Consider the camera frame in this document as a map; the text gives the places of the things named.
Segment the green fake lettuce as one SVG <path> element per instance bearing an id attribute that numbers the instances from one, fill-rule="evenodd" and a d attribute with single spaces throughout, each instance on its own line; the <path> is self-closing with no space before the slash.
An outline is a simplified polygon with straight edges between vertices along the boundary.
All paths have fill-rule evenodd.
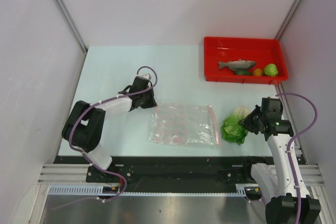
<path id="1" fill-rule="evenodd" d="M 248 131 L 239 122 L 249 114 L 250 110 L 246 106 L 241 105 L 236 107 L 232 114 L 227 116 L 223 121 L 220 128 L 222 139 L 229 143 L 244 144 Z"/>

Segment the grey fake fish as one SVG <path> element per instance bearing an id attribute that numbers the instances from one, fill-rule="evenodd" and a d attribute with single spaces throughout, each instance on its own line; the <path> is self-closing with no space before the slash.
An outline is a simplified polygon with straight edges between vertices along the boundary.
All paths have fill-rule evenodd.
<path id="1" fill-rule="evenodd" d="M 218 62 L 218 68 L 228 68 L 232 71 L 238 71 L 238 70 L 249 70 L 253 68 L 257 62 L 250 61 L 250 60 L 236 60 L 236 61 L 228 61 L 228 62 Z"/>

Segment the clear zip top bag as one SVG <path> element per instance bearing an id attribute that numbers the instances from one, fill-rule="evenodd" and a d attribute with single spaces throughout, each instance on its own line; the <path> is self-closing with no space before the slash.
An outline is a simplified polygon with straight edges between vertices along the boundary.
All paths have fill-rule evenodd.
<path id="1" fill-rule="evenodd" d="M 150 119 L 149 141 L 170 146 L 219 146 L 219 130 L 213 107 L 169 103 L 158 105 Z"/>

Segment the green fake lime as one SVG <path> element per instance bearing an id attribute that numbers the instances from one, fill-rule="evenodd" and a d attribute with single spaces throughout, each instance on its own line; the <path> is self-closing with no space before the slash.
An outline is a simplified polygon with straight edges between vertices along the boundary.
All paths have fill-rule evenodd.
<path id="1" fill-rule="evenodd" d="M 276 77 L 278 75 L 278 68 L 274 63 L 270 63 L 264 67 L 264 75 L 269 77 Z"/>

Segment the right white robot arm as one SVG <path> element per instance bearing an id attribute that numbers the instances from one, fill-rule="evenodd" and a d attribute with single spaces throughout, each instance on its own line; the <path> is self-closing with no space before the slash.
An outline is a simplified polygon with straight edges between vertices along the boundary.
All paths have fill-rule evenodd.
<path id="1" fill-rule="evenodd" d="M 295 135 L 290 121 L 282 119 L 280 99 L 263 98 L 261 105 L 239 124 L 248 132 L 262 134 L 271 150 L 275 173 L 265 163 L 242 169 L 243 179 L 257 182 L 265 205 L 267 223 L 314 223 L 321 211 L 302 178 L 295 154 Z"/>

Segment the orange fake fruit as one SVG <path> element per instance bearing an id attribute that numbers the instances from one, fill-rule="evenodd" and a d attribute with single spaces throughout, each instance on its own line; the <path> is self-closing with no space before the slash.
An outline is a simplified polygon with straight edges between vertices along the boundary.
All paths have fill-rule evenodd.
<path id="1" fill-rule="evenodd" d="M 262 69 L 255 69 L 255 70 L 253 71 L 253 76 L 255 76 L 255 77 L 261 77 L 261 76 L 263 76 L 263 75 L 264 75 L 264 72 L 263 72 Z"/>

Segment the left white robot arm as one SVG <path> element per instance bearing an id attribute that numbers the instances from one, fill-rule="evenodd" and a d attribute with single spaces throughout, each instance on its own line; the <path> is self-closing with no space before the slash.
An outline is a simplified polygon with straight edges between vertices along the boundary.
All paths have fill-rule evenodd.
<path id="1" fill-rule="evenodd" d="M 116 175 L 116 169 L 111 166 L 112 157 L 100 145 L 105 120 L 137 108 L 156 107 L 152 86 L 150 74 L 143 74 L 108 102 L 92 106 L 80 100 L 73 106 L 61 136 L 83 153 L 90 164 L 99 167 L 97 174 L 103 181 L 110 182 Z"/>

